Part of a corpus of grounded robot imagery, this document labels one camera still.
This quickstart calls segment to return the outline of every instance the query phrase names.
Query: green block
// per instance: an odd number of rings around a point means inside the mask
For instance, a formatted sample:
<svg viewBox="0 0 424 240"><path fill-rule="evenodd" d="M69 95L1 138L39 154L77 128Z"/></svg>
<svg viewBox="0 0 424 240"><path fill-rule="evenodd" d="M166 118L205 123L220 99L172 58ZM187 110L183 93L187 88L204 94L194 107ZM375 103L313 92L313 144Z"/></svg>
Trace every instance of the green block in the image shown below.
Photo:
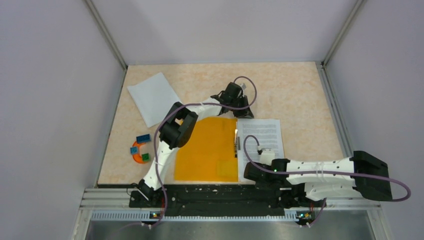
<svg viewBox="0 0 424 240"><path fill-rule="evenodd" d="M148 162L150 161L150 156L148 153L145 153L141 155L141 159L143 159L143 162Z"/></svg>

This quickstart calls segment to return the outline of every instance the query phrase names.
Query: speckled tabletop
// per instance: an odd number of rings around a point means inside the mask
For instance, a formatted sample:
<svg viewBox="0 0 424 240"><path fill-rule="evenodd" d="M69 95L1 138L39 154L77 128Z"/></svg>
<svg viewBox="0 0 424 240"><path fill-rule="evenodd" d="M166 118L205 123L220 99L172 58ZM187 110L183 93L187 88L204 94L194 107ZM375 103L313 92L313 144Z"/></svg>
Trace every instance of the speckled tabletop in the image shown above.
<svg viewBox="0 0 424 240"><path fill-rule="evenodd" d="M258 91L250 109L256 119L280 120L286 158L311 162L343 158L314 62L134 65L128 67L98 184L138 183L147 173L151 163L136 163L130 147L136 136L150 133L153 137L158 125L146 127L127 86L159 72L184 104L203 101L224 90L236 77L247 76ZM251 101L253 88L247 80L243 82ZM148 151L152 156L153 143ZM176 183L174 166L169 167L165 183Z"/></svg>

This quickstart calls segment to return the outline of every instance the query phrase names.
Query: white wall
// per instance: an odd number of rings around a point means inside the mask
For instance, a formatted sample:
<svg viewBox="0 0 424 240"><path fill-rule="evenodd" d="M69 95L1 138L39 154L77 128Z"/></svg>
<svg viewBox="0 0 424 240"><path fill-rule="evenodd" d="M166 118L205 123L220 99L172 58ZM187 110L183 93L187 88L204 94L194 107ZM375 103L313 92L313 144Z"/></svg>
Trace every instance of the white wall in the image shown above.
<svg viewBox="0 0 424 240"><path fill-rule="evenodd" d="M368 1L329 66L356 149L412 189L408 201L383 205L395 239L423 238L423 12L422 0Z"/></svg>
<svg viewBox="0 0 424 240"><path fill-rule="evenodd" d="M127 64L320 61L356 0L94 0Z"/></svg>
<svg viewBox="0 0 424 240"><path fill-rule="evenodd" d="M0 3L0 239L70 239L123 71L82 0Z"/></svg>

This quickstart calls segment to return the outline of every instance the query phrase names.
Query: orange sheet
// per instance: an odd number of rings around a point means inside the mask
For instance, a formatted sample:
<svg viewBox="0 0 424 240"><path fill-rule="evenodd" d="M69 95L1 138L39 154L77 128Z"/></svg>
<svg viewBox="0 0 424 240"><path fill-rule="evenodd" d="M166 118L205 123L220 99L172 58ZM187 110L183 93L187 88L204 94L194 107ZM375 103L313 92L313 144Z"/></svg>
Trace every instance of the orange sheet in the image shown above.
<svg viewBox="0 0 424 240"><path fill-rule="evenodd" d="M235 118L208 117L196 123L188 143L176 154L178 181L237 182Z"/></svg>

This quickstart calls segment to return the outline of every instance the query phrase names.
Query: orange ring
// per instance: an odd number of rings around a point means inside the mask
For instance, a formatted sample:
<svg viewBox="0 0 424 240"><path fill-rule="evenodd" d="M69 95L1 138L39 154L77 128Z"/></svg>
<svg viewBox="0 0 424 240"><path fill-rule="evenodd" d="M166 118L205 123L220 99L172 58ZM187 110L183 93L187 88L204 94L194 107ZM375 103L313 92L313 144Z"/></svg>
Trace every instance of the orange ring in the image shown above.
<svg viewBox="0 0 424 240"><path fill-rule="evenodd" d="M138 148L138 153L132 155L132 159L134 159L134 161L136 161L139 164L146 164L146 163L150 162L150 161L143 161L143 158L140 155L140 147L142 145L145 145L145 144L146 144L145 142L137 143L137 141L135 141L134 144L132 145L133 147L137 147Z"/></svg>

